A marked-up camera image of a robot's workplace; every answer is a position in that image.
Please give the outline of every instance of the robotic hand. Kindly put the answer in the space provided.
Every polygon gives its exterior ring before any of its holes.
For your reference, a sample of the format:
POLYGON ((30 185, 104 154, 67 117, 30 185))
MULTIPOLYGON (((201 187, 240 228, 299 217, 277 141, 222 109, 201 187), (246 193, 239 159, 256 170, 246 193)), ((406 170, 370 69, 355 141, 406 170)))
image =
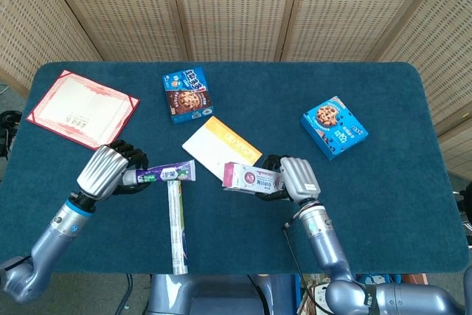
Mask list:
POLYGON ((465 309, 446 291, 432 285, 394 284, 365 286, 357 283, 326 209, 318 201, 318 181, 306 160, 269 156, 264 168, 280 169, 285 189, 258 195, 270 201, 290 199, 300 206, 294 216, 303 224, 321 269, 330 276, 326 301, 336 315, 471 315, 472 266, 464 274, 465 309))
POLYGON ((101 146, 77 179, 79 193, 71 193, 27 257, 14 257, 0 265, 0 289, 23 304, 46 289, 52 270, 95 211, 95 203, 113 194, 137 193, 149 184, 122 186, 130 166, 148 168, 140 149, 123 140, 101 146))

